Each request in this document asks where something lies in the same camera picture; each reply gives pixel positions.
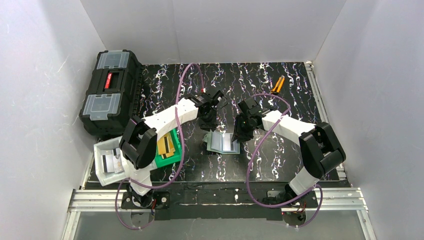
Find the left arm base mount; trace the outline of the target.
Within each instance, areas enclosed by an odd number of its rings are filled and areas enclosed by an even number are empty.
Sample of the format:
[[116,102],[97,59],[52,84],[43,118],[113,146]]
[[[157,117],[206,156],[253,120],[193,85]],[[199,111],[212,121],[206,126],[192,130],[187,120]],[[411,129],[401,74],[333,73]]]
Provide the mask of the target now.
[[151,189],[141,196],[132,189],[127,189],[122,196],[119,210],[130,210],[135,214],[147,214],[148,223],[155,220],[156,210],[166,210],[170,207],[171,195],[168,191]]

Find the green plastic bin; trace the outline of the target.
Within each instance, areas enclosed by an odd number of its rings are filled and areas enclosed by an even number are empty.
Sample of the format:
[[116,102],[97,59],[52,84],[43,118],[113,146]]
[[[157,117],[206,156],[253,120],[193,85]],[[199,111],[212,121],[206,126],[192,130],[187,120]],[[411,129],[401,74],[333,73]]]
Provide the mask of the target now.
[[158,168],[172,165],[181,160],[182,146],[177,129],[174,128],[157,141],[154,163]]

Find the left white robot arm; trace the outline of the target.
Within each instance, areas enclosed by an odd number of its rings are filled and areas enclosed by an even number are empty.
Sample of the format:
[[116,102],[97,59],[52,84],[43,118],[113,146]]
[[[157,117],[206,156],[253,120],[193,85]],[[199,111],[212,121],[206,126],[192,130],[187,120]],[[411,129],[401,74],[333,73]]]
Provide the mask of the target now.
[[154,188],[150,173],[155,164],[158,140],[194,120],[204,131],[216,130],[218,105],[224,98],[221,90],[190,94],[159,113],[144,118],[134,116],[128,121],[119,148],[127,161],[132,194],[143,197]]

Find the aluminium frame rail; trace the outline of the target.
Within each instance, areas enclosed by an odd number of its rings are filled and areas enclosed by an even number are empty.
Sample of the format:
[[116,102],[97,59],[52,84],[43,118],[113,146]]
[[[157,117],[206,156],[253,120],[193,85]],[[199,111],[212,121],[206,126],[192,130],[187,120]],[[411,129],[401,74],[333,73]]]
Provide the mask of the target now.
[[[202,64],[205,85],[222,87],[230,104],[218,114],[218,128],[232,131],[237,102],[262,93],[284,76],[283,97],[291,114],[304,121],[327,117],[315,97],[317,88],[312,65],[304,62]],[[201,150],[201,132],[195,123],[183,126],[186,154],[178,179],[165,192],[167,209],[151,216],[143,209],[119,209],[126,191],[117,184],[101,186],[91,173],[84,189],[71,199],[65,240],[370,240],[375,238],[368,208],[359,188],[348,182],[338,167],[320,182],[321,189],[307,195],[302,211],[311,223],[299,223],[290,209],[256,205],[245,187],[246,169],[255,144],[242,145],[239,156],[206,154]]]

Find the white bin with silver cards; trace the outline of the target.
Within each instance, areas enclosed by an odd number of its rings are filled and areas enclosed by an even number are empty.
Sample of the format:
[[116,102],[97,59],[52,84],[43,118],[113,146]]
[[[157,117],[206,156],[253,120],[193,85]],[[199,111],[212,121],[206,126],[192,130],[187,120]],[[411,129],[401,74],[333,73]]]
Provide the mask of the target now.
[[129,178],[127,160],[119,147],[122,137],[115,137],[93,145],[95,174],[102,187]]

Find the gold credit cards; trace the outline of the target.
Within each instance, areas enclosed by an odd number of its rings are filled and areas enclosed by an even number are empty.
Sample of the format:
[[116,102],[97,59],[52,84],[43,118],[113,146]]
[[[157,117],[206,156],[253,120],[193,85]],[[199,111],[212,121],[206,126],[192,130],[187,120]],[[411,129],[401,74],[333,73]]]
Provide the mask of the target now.
[[162,136],[157,142],[157,153],[162,159],[167,159],[175,154],[175,146],[170,132]]

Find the silver credit cards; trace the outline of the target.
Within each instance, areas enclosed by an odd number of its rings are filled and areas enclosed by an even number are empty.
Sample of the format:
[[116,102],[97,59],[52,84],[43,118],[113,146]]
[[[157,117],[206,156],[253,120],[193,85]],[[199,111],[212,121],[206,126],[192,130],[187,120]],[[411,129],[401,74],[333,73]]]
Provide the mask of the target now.
[[109,150],[101,150],[101,169],[104,173],[121,173],[124,171],[121,158],[121,150],[117,147]]

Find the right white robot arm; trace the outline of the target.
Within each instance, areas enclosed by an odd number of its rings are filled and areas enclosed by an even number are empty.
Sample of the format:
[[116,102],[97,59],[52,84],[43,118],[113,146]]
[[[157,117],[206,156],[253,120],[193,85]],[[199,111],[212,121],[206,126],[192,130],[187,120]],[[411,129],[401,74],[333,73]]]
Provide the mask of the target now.
[[247,142],[255,130],[261,129],[300,147],[303,168],[284,188],[289,199],[303,194],[346,160],[346,153],[327,122],[303,122],[279,110],[264,108],[252,97],[241,101],[238,107],[241,112],[235,119],[234,141]]

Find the black toolbox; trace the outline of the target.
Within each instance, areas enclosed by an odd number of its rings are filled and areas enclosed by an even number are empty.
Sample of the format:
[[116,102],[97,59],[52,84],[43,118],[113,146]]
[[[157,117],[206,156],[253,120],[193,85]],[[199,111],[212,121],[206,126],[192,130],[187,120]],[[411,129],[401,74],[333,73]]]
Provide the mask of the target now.
[[141,71],[142,64],[131,50],[98,53],[79,112],[90,135],[106,139],[123,134],[133,115]]

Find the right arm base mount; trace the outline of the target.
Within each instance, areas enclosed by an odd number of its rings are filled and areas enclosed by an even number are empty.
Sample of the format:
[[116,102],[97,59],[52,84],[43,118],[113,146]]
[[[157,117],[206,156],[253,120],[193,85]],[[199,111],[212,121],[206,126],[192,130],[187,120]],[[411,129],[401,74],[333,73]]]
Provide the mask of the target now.
[[321,207],[322,201],[317,197],[316,193],[311,190],[299,199],[293,200],[293,192],[270,190],[267,196],[262,199],[266,205],[277,205],[289,202],[282,206],[282,219],[287,226],[293,228],[304,227],[317,215],[317,210]]

